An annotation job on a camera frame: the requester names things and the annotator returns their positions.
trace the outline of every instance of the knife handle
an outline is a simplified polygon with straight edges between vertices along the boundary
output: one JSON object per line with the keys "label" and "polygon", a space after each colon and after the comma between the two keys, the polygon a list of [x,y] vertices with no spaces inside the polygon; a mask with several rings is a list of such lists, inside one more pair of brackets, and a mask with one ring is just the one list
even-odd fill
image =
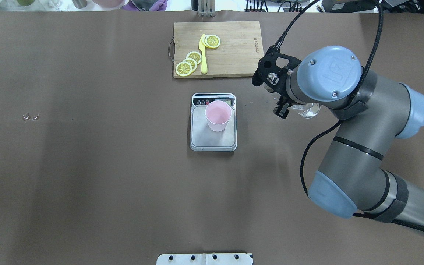
{"label": "knife handle", "polygon": [[202,62],[201,62],[201,73],[207,74],[207,59],[205,58],[205,48],[201,50],[202,52]]}

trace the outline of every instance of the wooden cutting board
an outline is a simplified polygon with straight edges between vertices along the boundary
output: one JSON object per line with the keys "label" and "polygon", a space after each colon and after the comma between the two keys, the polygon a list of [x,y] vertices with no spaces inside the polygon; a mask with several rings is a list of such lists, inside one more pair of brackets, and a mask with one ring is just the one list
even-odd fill
{"label": "wooden cutting board", "polygon": [[[217,35],[221,44],[217,49],[206,48],[207,74],[198,65],[188,77],[176,73],[176,65],[193,50],[200,52],[202,34]],[[174,24],[174,78],[251,77],[263,57],[259,21],[177,22]]]}

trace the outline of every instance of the hole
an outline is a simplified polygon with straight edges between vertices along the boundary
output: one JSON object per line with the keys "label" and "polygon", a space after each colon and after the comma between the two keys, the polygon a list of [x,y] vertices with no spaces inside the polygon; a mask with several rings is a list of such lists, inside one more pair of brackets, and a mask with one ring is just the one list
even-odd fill
{"label": "hole", "polygon": [[289,60],[285,58],[278,57],[278,59],[276,60],[276,65],[279,68],[287,66],[288,63],[289,63]]}
{"label": "hole", "polygon": [[264,68],[270,68],[272,66],[272,64],[271,64],[271,62],[266,61],[266,62],[264,62],[263,66],[264,66]]}

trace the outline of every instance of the plastic cup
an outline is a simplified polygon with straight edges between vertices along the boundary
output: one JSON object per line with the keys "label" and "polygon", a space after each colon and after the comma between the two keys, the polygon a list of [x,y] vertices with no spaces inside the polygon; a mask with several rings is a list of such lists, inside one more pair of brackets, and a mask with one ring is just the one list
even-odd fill
{"label": "plastic cup", "polygon": [[223,131],[231,117],[232,109],[224,101],[214,100],[205,108],[205,118],[212,131]]}

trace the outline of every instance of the digital scale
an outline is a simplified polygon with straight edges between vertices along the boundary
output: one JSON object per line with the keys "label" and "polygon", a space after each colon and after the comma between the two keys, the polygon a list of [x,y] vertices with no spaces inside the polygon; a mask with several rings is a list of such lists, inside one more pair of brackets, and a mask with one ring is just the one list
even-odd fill
{"label": "digital scale", "polygon": [[[223,131],[212,131],[207,125],[205,108],[215,100],[225,101],[232,117]],[[191,101],[191,149],[194,151],[234,151],[237,148],[237,99],[228,93],[196,93]]]}

